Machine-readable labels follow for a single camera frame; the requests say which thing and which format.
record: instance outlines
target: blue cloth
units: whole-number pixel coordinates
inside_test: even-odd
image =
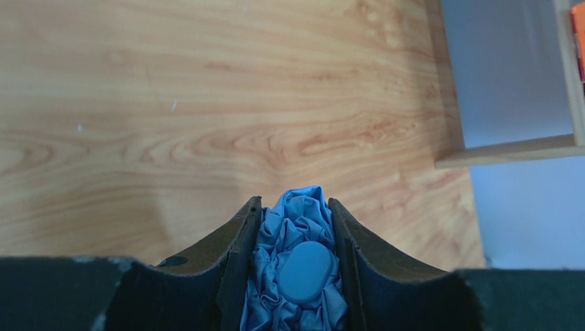
[[[285,300],[277,288],[278,271],[299,243],[316,241],[335,254],[331,210],[321,187],[289,190],[273,209],[263,208],[262,214],[240,331],[342,330],[348,306],[341,293],[337,257],[315,300],[297,305]]]

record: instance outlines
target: small hole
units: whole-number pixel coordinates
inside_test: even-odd
[[[189,259],[186,257],[167,257],[159,265],[157,265],[157,267],[176,267],[178,265],[187,263],[187,261],[189,261]]]

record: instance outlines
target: wooden shelf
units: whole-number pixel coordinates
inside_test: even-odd
[[[436,161],[437,169],[585,155],[585,98],[575,56],[571,6],[570,0],[553,0],[574,134],[462,150]]]
[[[435,163],[437,169],[585,155],[572,134],[469,148]]]

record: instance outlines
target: blue oval button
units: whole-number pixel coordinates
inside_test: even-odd
[[[278,275],[278,291],[292,303],[308,303],[321,293],[333,268],[333,255],[316,241],[292,249]]]

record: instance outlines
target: wooden board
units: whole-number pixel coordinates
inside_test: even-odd
[[[571,119],[573,120],[575,144],[585,146],[584,85],[579,76],[579,64],[577,63],[577,51],[575,49],[575,38],[571,24],[571,6],[572,1],[570,0],[553,0],[568,106]]]
[[[437,169],[585,155],[572,134],[470,148],[437,161]]]
[[[438,1],[4,1],[0,254],[148,263],[320,184],[440,268],[482,265]]]

